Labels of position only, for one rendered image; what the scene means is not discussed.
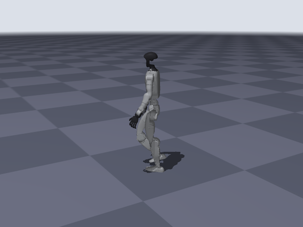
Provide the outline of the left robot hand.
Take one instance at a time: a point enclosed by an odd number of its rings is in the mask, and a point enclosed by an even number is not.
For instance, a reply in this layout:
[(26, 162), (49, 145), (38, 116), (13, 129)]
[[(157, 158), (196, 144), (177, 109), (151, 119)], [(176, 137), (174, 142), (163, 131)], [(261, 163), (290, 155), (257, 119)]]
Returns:
[(133, 116), (132, 118), (129, 119), (130, 123), (129, 125), (133, 128), (136, 129), (136, 124), (138, 123), (138, 118), (140, 118), (142, 115), (142, 113), (138, 116), (137, 114), (135, 114), (135, 116)]

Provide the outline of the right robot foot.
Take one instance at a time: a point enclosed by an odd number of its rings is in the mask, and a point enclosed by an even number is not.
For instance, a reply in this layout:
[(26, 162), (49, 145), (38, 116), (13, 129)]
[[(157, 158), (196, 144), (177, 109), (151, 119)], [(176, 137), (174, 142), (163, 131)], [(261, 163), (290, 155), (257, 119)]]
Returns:
[[(167, 158), (165, 154), (160, 155), (160, 160)], [(149, 163), (154, 162), (154, 159), (149, 160)]]

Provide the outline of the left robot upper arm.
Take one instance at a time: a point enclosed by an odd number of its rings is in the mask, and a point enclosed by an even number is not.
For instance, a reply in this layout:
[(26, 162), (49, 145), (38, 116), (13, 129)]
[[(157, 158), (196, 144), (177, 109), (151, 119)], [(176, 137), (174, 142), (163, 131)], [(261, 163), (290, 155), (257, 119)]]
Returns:
[(153, 82), (154, 82), (154, 75), (153, 73), (149, 73), (146, 75), (146, 90), (149, 94), (149, 100), (152, 98), (152, 89), (153, 89)]

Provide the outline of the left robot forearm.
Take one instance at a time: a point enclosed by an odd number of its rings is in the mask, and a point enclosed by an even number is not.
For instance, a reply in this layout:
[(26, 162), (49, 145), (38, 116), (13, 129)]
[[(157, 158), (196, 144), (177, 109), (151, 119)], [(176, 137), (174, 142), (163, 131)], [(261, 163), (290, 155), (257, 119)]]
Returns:
[(136, 114), (138, 116), (145, 111), (146, 106), (149, 104), (149, 102), (148, 102), (149, 101), (149, 97), (150, 96), (149, 96), (148, 93), (144, 94), (141, 106), (138, 108), (138, 111), (136, 112)]

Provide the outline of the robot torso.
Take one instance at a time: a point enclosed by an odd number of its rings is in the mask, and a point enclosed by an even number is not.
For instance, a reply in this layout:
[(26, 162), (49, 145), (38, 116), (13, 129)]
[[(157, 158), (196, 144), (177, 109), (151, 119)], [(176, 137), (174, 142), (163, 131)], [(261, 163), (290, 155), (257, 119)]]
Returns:
[[(150, 70), (150, 71), (149, 71)], [(146, 75), (149, 73), (153, 73), (154, 75), (154, 82), (153, 82), (153, 89), (152, 89), (152, 98), (150, 99), (150, 105), (148, 111), (152, 111), (152, 109), (156, 110), (158, 115), (160, 114), (160, 106), (158, 105), (158, 101), (156, 100), (160, 96), (160, 72), (158, 71), (152, 71), (149, 69), (146, 72)], [(145, 78), (146, 78), (145, 75)], [(146, 79), (145, 79), (145, 86), (146, 86)], [(146, 90), (147, 92), (147, 90)]]

